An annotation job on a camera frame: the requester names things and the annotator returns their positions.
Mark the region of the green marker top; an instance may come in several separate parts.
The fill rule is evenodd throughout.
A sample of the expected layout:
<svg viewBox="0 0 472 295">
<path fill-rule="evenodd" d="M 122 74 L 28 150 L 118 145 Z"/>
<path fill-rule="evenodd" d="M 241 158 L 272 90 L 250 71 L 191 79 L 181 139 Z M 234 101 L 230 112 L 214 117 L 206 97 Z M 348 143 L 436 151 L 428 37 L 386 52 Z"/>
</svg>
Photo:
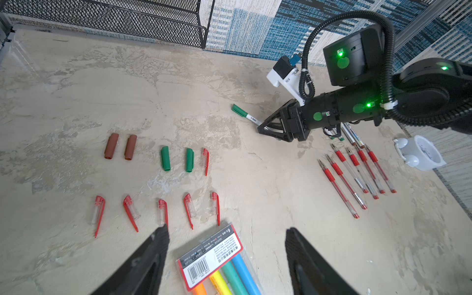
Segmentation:
<svg viewBox="0 0 472 295">
<path fill-rule="evenodd" d="M 257 126 L 260 126 L 262 122 L 255 117 L 253 117 L 251 114 L 247 113 L 244 111 L 242 108 L 238 107 L 236 104 L 232 105 L 232 111 L 238 114 L 239 116 L 248 119 L 249 121 L 252 121 L 255 123 Z"/>
</svg>

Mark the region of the green marker cap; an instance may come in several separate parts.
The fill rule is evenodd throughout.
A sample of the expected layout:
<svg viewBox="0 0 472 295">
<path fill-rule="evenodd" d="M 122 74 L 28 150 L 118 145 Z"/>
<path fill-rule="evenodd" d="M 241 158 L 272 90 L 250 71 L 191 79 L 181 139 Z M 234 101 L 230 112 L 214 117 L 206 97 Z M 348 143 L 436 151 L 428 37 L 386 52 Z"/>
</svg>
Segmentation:
<svg viewBox="0 0 472 295">
<path fill-rule="evenodd" d="M 194 169 L 194 151 L 191 148 L 186 149 L 185 171 L 191 173 Z"/>
<path fill-rule="evenodd" d="M 163 146 L 161 149 L 161 163 L 165 172 L 169 172 L 171 170 L 172 166 L 170 162 L 170 151 L 168 146 Z"/>
</svg>

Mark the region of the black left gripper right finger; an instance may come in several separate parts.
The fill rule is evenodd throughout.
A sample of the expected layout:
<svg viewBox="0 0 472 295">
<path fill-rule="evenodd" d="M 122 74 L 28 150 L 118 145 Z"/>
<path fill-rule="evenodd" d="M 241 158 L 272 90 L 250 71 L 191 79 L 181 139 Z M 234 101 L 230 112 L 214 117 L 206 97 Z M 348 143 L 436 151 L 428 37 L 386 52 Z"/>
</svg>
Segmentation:
<svg viewBox="0 0 472 295">
<path fill-rule="evenodd" d="M 286 230 L 285 249 L 295 295 L 357 294 L 295 227 Z"/>
</svg>

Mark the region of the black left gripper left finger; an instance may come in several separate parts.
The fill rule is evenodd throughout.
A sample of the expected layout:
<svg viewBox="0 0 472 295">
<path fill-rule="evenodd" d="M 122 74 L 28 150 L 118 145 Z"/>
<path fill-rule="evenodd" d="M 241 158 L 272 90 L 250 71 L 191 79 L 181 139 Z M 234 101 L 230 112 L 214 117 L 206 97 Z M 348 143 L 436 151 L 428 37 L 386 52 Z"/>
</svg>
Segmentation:
<svg viewBox="0 0 472 295">
<path fill-rule="evenodd" d="M 158 294 L 169 243 L 168 226 L 157 228 L 93 294 Z"/>
</svg>

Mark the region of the red gel pen diagonal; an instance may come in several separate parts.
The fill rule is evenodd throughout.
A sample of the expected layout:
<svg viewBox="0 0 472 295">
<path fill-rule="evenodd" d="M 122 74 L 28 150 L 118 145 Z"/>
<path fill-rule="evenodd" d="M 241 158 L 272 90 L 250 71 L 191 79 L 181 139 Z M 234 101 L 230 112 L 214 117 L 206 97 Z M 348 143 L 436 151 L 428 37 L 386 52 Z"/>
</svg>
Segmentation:
<svg viewBox="0 0 472 295">
<path fill-rule="evenodd" d="M 356 150 L 357 150 L 357 153 L 360 156 L 362 162 L 364 163 L 368 173 L 370 174 L 372 180 L 374 181 L 375 185 L 377 186 L 377 189 L 379 190 L 379 192 L 381 194 L 385 194 L 386 191 L 383 188 L 383 186 L 382 186 L 380 180 L 378 179 L 378 177 L 376 177 L 375 173 L 373 172 L 365 153 L 362 151 L 362 149 L 359 146 L 356 146 Z"/>
</svg>

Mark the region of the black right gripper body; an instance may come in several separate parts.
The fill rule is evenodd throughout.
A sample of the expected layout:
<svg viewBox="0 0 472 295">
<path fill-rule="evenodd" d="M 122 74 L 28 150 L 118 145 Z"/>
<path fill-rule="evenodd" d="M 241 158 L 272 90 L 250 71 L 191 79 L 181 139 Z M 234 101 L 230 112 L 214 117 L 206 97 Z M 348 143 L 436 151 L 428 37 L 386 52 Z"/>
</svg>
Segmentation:
<svg viewBox="0 0 472 295">
<path fill-rule="evenodd" d="M 283 127 L 281 140 L 292 142 L 306 141 L 310 133 L 308 121 L 313 120 L 313 108 L 299 103 L 285 103 L 280 108 L 280 122 Z"/>
</svg>

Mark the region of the red pen cap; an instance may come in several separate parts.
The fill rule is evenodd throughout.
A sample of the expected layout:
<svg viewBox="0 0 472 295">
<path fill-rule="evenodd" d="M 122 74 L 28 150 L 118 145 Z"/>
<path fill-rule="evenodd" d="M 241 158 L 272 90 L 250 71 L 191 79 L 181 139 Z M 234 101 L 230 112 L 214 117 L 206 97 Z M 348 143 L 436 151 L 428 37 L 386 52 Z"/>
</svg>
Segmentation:
<svg viewBox="0 0 472 295">
<path fill-rule="evenodd" d="M 168 226 L 168 205 L 163 199 L 159 199 L 157 202 L 159 208 L 159 226 Z"/>
<path fill-rule="evenodd" d="M 220 226 L 221 225 L 220 197 L 216 192 L 212 192 L 211 200 L 212 200 L 215 215 L 216 215 L 217 225 Z"/>
<path fill-rule="evenodd" d="M 191 195 L 186 194 L 186 196 L 184 197 L 183 202 L 184 202 L 184 206 L 185 206 L 185 209 L 186 209 L 186 214 L 187 214 L 187 217 L 188 217 L 189 225 L 190 225 L 191 229 L 193 230 L 194 229 L 193 218 L 195 217 L 195 208 L 194 208 L 194 204 L 193 204 L 192 199 L 191 199 Z"/>
<path fill-rule="evenodd" d="M 205 158 L 205 176 L 207 177 L 210 168 L 210 151 L 207 148 L 204 148 L 202 154 Z"/>
<path fill-rule="evenodd" d="M 106 200 L 102 197 L 97 195 L 95 198 L 95 205 L 94 205 L 94 212 L 92 216 L 92 225 L 95 225 L 95 232 L 94 232 L 94 237 L 98 237 L 98 233 L 100 230 L 103 214 L 104 214 L 104 208 L 106 205 Z"/>
<path fill-rule="evenodd" d="M 138 226 L 136 224 L 136 219 L 140 217 L 138 210 L 135 208 L 132 198 L 127 195 L 123 200 L 124 210 L 136 232 L 139 232 Z"/>
</svg>

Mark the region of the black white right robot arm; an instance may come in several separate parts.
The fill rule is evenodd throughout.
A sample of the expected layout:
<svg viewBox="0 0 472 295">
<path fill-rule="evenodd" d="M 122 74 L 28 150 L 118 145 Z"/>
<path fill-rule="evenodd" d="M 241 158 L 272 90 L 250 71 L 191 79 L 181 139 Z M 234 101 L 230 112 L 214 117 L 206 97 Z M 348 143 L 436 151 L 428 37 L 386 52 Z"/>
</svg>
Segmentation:
<svg viewBox="0 0 472 295">
<path fill-rule="evenodd" d="M 317 35 L 329 25 L 358 18 L 371 22 L 323 50 L 332 92 L 316 94 L 309 72 L 309 53 Z M 307 140 L 309 133 L 343 124 L 384 119 L 410 126 L 472 132 L 472 67 L 441 58 L 417 61 L 394 73 L 395 30 L 389 19 L 373 11 L 350 11 L 331 17 L 308 36 L 293 58 L 281 57 L 268 74 L 292 99 L 258 126 L 258 132 L 280 141 Z"/>
</svg>

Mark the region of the brown marker cap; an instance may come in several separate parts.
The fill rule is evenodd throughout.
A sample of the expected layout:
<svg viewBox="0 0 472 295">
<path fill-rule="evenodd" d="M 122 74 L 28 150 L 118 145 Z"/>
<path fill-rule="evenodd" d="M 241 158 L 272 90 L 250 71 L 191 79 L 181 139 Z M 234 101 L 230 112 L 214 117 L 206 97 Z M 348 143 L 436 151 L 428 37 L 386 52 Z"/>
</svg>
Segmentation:
<svg viewBox="0 0 472 295">
<path fill-rule="evenodd" d="M 105 151 L 104 151 L 104 158 L 105 159 L 112 159 L 114 156 L 114 152 L 118 143 L 119 134 L 112 133 L 108 139 Z"/>
<path fill-rule="evenodd" d="M 127 145 L 126 145 L 126 148 L 125 148 L 125 153 L 124 153 L 125 160 L 131 161 L 133 159 L 136 142 L 137 142 L 137 136 L 136 135 L 130 135 L 128 140 L 127 140 Z"/>
</svg>

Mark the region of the green marker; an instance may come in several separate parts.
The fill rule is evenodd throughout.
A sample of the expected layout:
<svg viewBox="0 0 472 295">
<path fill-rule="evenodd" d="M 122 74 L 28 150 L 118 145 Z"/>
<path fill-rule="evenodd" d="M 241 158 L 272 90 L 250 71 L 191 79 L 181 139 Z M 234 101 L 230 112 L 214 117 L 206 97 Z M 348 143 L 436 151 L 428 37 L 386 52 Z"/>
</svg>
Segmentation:
<svg viewBox="0 0 472 295">
<path fill-rule="evenodd" d="M 335 138 L 339 141 L 345 141 L 345 138 L 340 134 L 338 135 L 338 131 L 336 129 L 329 130 L 330 139 L 334 140 Z"/>
<path fill-rule="evenodd" d="M 242 108 L 238 107 L 236 104 L 232 105 L 232 111 L 238 114 L 239 116 L 248 119 L 249 121 L 252 121 L 255 123 L 257 126 L 260 126 L 262 122 L 255 117 L 253 117 L 251 114 L 247 113 L 244 111 Z"/>
</svg>

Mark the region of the brown capped white marker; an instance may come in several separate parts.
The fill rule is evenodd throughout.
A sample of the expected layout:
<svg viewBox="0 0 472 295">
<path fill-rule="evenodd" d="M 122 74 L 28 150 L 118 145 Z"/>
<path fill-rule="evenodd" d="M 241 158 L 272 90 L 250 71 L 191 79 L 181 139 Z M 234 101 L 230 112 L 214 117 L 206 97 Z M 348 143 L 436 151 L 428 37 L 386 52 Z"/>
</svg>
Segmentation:
<svg viewBox="0 0 472 295">
<path fill-rule="evenodd" d="M 361 138 L 356 134 L 356 132 L 354 131 L 354 129 L 352 129 L 351 125 L 349 123 L 345 123 L 345 126 L 346 128 L 348 129 L 348 131 L 350 132 L 351 136 L 354 138 L 356 144 L 358 145 L 358 147 L 360 149 L 365 149 L 365 144 L 364 142 L 361 140 Z"/>
</svg>

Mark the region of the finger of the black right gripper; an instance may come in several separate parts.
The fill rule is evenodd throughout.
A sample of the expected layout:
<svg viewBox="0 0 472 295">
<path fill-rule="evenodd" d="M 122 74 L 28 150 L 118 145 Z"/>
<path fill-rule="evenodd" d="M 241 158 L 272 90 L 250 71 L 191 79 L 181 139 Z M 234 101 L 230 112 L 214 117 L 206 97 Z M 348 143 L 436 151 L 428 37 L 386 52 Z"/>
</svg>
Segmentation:
<svg viewBox="0 0 472 295">
<path fill-rule="evenodd" d="M 262 125 L 260 125 L 257 129 L 259 134 L 270 136 L 280 141 L 292 142 L 294 140 L 293 134 L 290 132 L 287 133 L 284 130 L 263 127 Z"/>
<path fill-rule="evenodd" d="M 288 111 L 290 105 L 291 103 L 285 103 L 262 122 L 262 124 L 258 126 L 258 129 L 286 129 L 286 123 L 290 118 Z"/>
</svg>

